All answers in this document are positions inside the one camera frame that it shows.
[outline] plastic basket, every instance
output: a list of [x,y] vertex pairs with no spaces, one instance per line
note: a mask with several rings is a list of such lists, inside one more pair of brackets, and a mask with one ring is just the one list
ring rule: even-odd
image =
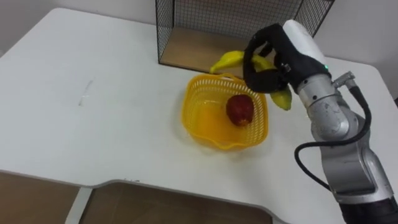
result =
[[[235,126],[226,114],[227,100],[239,94],[254,102],[252,123]],[[202,74],[188,84],[182,107],[182,123],[194,139],[222,150],[244,149],[260,144],[268,133],[264,94],[251,91],[244,81],[230,74]]]

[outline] black cable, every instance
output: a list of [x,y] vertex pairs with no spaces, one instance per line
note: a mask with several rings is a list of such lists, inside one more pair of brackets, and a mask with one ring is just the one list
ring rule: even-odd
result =
[[359,103],[359,105],[362,107],[364,114],[365,114],[365,122],[363,124],[363,127],[361,131],[353,136],[352,138],[341,140],[341,141],[325,141],[325,142],[307,142],[304,144],[301,144],[297,146],[297,148],[294,151],[294,159],[296,160],[297,165],[303,170],[305,174],[307,174],[311,179],[313,179],[316,183],[320,184],[322,187],[326,188],[327,190],[330,190],[330,187],[327,183],[319,179],[317,176],[315,176],[313,173],[311,173],[301,162],[299,153],[301,150],[308,148],[308,147],[322,147],[322,146],[345,146],[348,144],[352,144],[354,142],[359,141],[361,138],[363,138],[368,131],[370,130],[371,127],[371,122],[372,122],[372,114],[371,110],[369,109],[369,105],[366,102],[361,90],[359,89],[358,86],[354,86],[349,89],[349,92],[354,96],[355,100]]

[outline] wire mesh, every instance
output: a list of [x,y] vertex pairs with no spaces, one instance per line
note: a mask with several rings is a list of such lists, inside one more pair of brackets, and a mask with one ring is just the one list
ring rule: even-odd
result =
[[156,0],[157,54],[160,60],[174,26],[174,0]]
[[293,19],[301,0],[175,0],[175,25],[244,39]]
[[274,23],[295,19],[315,35],[334,0],[156,0],[158,54],[173,27],[249,39]]
[[303,0],[295,20],[312,36],[318,31],[334,0]]

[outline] banana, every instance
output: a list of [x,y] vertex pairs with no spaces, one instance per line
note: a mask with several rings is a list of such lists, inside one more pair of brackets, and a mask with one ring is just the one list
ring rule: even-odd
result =
[[[234,50],[231,52],[225,53],[220,60],[215,63],[210,68],[210,73],[215,73],[217,70],[237,67],[243,64],[243,55],[244,52],[240,50]],[[254,68],[256,71],[263,71],[267,69],[273,69],[275,66],[271,64],[264,57],[261,57],[258,54],[254,54],[251,61],[254,64]],[[290,110],[292,107],[292,92],[290,91],[289,86],[286,89],[277,91],[275,93],[270,94],[272,101],[283,110]]]
[[292,107],[292,92],[287,86],[286,89],[277,91],[275,93],[270,93],[273,102],[283,110],[290,110]]

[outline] wooden floor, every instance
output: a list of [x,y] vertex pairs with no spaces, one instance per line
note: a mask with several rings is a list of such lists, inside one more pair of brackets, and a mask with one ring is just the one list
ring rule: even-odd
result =
[[[0,223],[64,223],[78,187],[0,174]],[[137,185],[93,191],[83,224],[271,224],[256,208]]]

